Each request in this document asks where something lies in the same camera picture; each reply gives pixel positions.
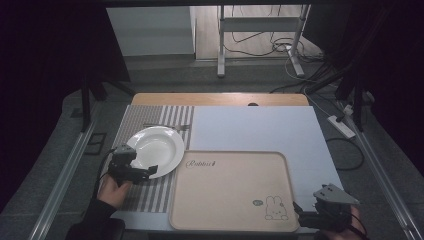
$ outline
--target gray carpet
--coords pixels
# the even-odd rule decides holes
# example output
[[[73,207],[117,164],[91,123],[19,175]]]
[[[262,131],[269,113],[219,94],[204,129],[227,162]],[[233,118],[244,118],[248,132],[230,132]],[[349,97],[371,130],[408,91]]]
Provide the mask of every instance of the gray carpet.
[[[230,62],[227,64],[226,77],[220,79],[216,77],[216,66],[213,62],[193,63],[187,59],[138,62],[132,59],[127,62],[132,82],[124,85],[136,92],[268,93],[277,87],[298,82],[287,75],[284,63],[285,60]],[[303,64],[307,76],[313,74],[319,65],[320,63]],[[289,65],[289,73],[294,74],[290,67]],[[100,161],[111,148],[125,108],[131,103],[131,97],[123,91],[106,83],[104,86],[108,98],[103,103],[100,120],[94,129],[94,133],[106,133],[104,146],[99,155],[83,155],[81,158],[47,239],[64,239],[69,227],[81,220],[93,191]],[[298,89],[299,87],[289,88],[286,92],[295,92]],[[331,99],[334,98],[334,90],[334,87],[327,86],[319,93]],[[330,101],[315,94],[311,97],[325,112],[339,113]],[[80,101],[79,92],[65,99],[62,116],[49,142],[19,191],[0,215],[0,239],[28,239],[81,129],[82,119],[72,117],[75,109],[81,107]],[[328,123],[326,113],[318,108],[315,110],[325,138],[342,137]],[[378,124],[368,108],[364,108],[363,123],[365,132],[383,160],[382,164],[393,184],[419,225],[424,226],[423,177]],[[333,141],[329,142],[328,146],[336,167],[349,167],[360,160],[360,153],[352,145]],[[88,146],[86,152],[94,152],[98,150],[97,147]],[[339,171],[339,175],[344,188],[363,203],[359,209],[371,239],[406,239],[367,163],[358,170]],[[146,234],[128,232],[124,239],[146,239]]]

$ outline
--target striped placemat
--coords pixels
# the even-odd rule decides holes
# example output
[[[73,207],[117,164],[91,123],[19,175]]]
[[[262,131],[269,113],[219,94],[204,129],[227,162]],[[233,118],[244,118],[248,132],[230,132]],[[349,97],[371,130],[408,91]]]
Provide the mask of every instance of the striped placemat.
[[[166,125],[191,124],[193,106],[143,106],[129,105],[116,135],[113,147],[126,143],[134,134],[143,129],[144,123]],[[191,131],[181,131],[186,150],[190,144]],[[112,157],[109,156],[104,171]],[[139,185],[133,185],[121,207],[121,211],[158,212],[168,210],[175,171]]]

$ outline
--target wooden tray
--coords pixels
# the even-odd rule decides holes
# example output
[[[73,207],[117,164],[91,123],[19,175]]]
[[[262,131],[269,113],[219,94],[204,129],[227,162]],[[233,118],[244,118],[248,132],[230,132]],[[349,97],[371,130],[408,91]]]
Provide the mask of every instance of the wooden tray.
[[[170,223],[180,230],[293,232],[287,163],[278,152],[186,151]]]

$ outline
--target plate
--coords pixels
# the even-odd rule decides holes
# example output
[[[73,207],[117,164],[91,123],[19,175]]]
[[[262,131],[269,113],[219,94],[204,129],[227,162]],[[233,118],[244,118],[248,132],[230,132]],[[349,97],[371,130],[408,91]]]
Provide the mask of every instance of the plate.
[[[133,168],[147,169],[158,165],[157,173],[149,178],[162,177],[174,170],[184,155],[184,141],[180,134],[167,127],[150,127],[132,136],[128,146],[137,151],[131,162]]]

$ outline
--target white wall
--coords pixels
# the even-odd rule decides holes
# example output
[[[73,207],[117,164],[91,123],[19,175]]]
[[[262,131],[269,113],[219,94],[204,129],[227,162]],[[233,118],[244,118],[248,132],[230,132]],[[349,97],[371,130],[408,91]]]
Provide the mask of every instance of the white wall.
[[[194,8],[190,8],[108,8],[107,12],[124,56],[193,54]]]

